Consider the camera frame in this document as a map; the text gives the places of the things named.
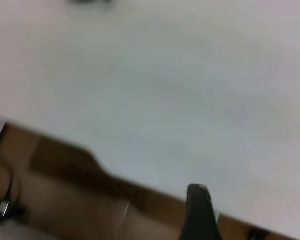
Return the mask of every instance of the wooden floor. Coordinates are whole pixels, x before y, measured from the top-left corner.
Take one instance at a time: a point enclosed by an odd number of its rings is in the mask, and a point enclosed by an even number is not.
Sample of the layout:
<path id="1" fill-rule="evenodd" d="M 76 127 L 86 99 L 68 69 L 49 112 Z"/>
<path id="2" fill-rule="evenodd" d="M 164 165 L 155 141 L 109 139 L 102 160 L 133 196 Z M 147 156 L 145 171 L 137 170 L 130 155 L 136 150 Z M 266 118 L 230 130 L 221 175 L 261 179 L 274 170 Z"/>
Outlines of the wooden floor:
<path id="1" fill-rule="evenodd" d="M 33 228 L 64 240 L 177 240 L 180 235 L 184 202 L 108 176 L 86 151 L 9 126 L 0 156 L 17 173 Z M 0 197 L 7 185 L 0 169 Z M 245 240 L 251 226 L 221 216 L 219 229 L 224 240 Z"/>

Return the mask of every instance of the black object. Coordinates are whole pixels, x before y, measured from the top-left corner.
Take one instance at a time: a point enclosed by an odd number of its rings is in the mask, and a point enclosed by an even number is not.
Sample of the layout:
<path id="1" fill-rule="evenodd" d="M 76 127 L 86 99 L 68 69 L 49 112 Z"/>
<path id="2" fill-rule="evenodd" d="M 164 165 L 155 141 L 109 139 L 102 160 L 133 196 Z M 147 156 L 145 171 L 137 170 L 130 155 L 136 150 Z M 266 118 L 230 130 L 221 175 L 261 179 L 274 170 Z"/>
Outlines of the black object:
<path id="1" fill-rule="evenodd" d="M 206 186 L 190 184 L 180 240 L 222 240 Z"/>
<path id="2" fill-rule="evenodd" d="M 248 232 L 247 239 L 248 240 L 265 240 L 268 235 L 269 235 L 269 232 L 266 230 L 253 228 Z"/>
<path id="3" fill-rule="evenodd" d="M 0 224 L 13 219 L 20 223 L 26 221 L 26 209 L 9 199 L 0 200 Z"/>

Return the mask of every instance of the brown floor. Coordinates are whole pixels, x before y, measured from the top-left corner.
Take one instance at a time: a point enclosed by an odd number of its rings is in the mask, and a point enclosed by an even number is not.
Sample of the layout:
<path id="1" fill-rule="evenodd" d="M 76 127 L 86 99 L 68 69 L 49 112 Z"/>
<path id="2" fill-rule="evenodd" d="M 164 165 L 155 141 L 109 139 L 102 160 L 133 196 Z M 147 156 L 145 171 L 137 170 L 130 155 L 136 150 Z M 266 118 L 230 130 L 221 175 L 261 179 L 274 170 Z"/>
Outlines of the brown floor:
<path id="1" fill-rule="evenodd" d="M 114 179 L 82 150 L 9 126 L 0 156 L 18 173 L 30 225 L 64 240 L 177 240 L 185 204 Z M 0 197 L 8 180 L 0 169 Z M 221 216 L 224 240 L 245 240 L 251 226 Z M 271 234 L 267 240 L 287 240 Z"/>

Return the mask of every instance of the white tabletop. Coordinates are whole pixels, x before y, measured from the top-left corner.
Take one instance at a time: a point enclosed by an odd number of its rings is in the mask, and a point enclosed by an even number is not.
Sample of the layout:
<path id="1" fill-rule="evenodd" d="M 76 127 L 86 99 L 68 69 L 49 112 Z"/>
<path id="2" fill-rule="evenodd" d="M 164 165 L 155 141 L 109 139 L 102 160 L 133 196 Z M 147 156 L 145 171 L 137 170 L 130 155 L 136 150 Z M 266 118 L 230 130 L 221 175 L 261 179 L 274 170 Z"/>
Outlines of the white tabletop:
<path id="1" fill-rule="evenodd" d="M 0 115 L 300 239 L 300 0 L 0 0 Z"/>

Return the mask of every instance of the floor tile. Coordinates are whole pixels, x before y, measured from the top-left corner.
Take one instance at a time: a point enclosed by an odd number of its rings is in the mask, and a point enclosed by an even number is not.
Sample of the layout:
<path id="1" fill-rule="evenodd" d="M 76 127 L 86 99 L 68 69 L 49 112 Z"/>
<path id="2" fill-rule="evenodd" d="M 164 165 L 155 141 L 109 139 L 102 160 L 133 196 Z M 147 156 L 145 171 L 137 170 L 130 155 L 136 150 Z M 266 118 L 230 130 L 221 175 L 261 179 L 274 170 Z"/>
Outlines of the floor tile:
<path id="1" fill-rule="evenodd" d="M 121 198 L 33 175 L 24 181 L 22 202 L 32 210 L 31 226 L 70 240 L 116 240 L 129 206 Z"/>
<path id="2" fill-rule="evenodd" d="M 120 240 L 177 240 L 185 219 L 183 202 L 138 190 L 120 230 Z"/>

